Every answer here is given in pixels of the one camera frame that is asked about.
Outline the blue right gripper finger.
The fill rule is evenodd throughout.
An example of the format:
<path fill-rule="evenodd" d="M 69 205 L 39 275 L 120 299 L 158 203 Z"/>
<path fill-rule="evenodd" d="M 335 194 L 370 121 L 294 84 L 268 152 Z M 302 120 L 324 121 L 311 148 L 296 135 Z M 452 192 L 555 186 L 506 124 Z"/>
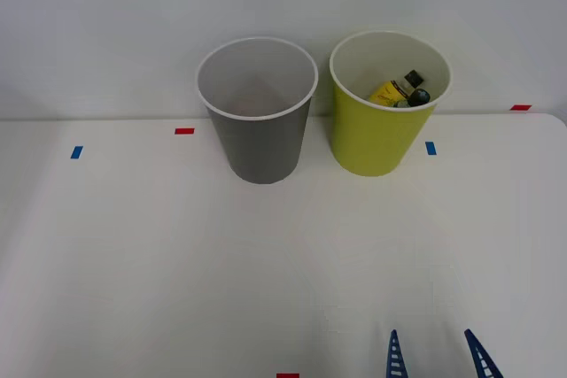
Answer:
<path fill-rule="evenodd" d="M 397 331 L 393 329 L 390 334 L 388 352 L 386 357 L 386 378 L 408 378 L 408 371 L 400 348 Z"/>
<path fill-rule="evenodd" d="M 464 331 L 478 378 L 503 378 L 484 346 L 470 329 Z"/>

